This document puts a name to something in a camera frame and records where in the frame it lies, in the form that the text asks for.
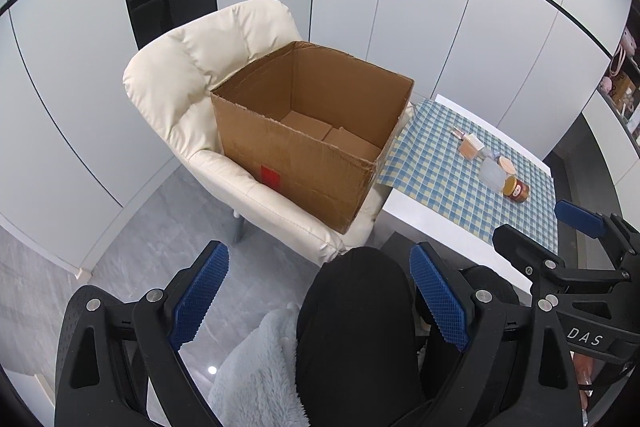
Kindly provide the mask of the right hand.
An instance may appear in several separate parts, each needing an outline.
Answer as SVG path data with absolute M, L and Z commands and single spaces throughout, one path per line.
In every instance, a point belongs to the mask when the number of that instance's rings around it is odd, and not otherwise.
M 592 384 L 592 373 L 594 369 L 593 358 L 588 357 L 588 355 L 573 352 L 572 361 L 578 384 L 581 386 L 590 386 Z

